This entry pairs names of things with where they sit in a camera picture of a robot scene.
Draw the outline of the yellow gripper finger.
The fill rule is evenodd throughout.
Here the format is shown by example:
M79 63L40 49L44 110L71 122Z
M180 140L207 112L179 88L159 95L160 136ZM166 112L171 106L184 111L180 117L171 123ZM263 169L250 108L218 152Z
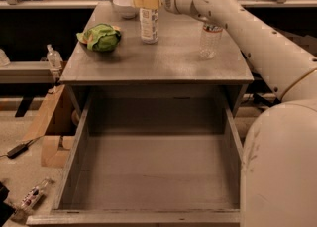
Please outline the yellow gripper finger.
M158 9L161 6L161 0L133 0L133 6L144 9Z

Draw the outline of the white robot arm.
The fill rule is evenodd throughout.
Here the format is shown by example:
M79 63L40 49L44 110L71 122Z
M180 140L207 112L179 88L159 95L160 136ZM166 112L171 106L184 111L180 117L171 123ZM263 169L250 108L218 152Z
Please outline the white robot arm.
M317 227L316 57L239 0L133 0L223 28L275 103L251 125L241 157L241 227Z

